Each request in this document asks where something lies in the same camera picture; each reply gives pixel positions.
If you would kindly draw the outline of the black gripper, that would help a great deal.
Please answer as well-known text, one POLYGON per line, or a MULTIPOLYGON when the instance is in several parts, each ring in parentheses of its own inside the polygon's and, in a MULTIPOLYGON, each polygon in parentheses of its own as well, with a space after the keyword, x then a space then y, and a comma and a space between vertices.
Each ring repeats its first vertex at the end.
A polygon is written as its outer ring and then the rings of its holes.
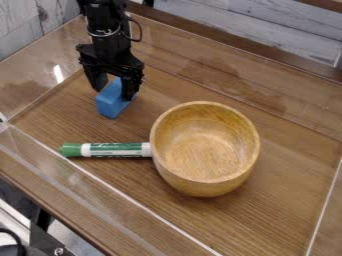
POLYGON ((131 101, 143 81, 145 63, 131 53, 131 42, 122 36, 94 38, 90 44, 78 44, 79 63, 93 89, 101 92, 109 83, 109 74, 121 77, 122 97, 131 101))

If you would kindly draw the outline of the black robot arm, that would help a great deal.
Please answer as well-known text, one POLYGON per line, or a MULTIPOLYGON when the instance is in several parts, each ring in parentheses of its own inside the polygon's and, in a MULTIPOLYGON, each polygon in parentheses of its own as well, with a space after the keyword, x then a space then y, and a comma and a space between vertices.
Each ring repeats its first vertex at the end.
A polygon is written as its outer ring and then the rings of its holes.
POLYGON ((143 82, 145 63, 131 52, 131 43, 141 42, 130 31, 130 23, 142 28, 126 13, 127 0, 78 0, 87 19, 90 44, 78 44, 79 63, 90 84, 101 92, 109 83, 109 74, 122 81, 122 99, 131 101, 143 82))

